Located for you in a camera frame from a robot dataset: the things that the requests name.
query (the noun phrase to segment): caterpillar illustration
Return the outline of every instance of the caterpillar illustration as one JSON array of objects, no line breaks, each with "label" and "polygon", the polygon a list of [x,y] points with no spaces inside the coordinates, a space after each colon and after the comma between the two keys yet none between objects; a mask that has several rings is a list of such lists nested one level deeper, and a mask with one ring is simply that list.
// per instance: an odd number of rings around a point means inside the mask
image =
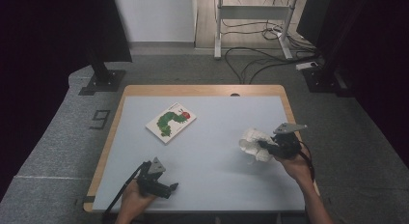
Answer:
[{"label": "caterpillar illustration", "polygon": [[171,127],[169,126],[170,121],[182,124],[190,118],[188,112],[184,112],[182,109],[180,109],[179,112],[181,112],[181,114],[177,115],[175,112],[169,111],[159,118],[156,124],[159,127],[162,136],[171,136],[172,132]]}]

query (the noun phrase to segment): white wall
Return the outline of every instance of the white wall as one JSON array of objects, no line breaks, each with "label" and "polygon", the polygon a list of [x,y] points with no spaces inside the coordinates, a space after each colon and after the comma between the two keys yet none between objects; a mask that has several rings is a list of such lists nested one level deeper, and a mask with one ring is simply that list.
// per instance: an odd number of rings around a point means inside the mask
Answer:
[{"label": "white wall", "polygon": [[116,0],[116,3],[128,42],[195,40],[196,0]]}]

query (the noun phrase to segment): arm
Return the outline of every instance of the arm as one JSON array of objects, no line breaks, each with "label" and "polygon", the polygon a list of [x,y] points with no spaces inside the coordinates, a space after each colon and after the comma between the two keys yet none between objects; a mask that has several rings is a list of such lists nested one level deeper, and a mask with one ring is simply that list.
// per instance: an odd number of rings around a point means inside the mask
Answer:
[{"label": "arm", "polygon": [[141,214],[155,198],[156,196],[153,195],[142,196],[139,193],[138,184],[135,180],[132,180],[123,192],[123,200],[116,224],[129,224],[132,219]]},{"label": "arm", "polygon": [[286,172],[294,178],[300,186],[311,222],[313,224],[333,223],[320,197],[315,191],[307,162],[300,155],[297,155],[294,159],[281,159],[276,156],[275,159],[283,164]]}]

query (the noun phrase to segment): book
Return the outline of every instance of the book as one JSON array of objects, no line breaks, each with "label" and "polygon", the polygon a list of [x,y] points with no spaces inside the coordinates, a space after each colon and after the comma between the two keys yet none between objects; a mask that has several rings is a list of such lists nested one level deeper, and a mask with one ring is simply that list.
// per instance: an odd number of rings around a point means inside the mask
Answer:
[{"label": "book", "polygon": [[195,120],[195,114],[176,102],[147,123],[146,128],[166,145]]}]

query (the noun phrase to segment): metal frame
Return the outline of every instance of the metal frame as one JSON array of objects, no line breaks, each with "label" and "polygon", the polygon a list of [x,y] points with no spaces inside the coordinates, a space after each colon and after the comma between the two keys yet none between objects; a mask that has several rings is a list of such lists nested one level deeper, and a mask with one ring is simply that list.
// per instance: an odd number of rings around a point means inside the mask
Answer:
[{"label": "metal frame", "polygon": [[291,0],[289,6],[224,6],[223,0],[219,0],[216,10],[216,35],[214,41],[214,58],[220,59],[222,53],[222,36],[220,33],[222,19],[282,19],[284,23],[283,33],[279,34],[279,43],[287,59],[292,55],[289,51],[289,42],[286,34],[295,10],[297,0]]}]

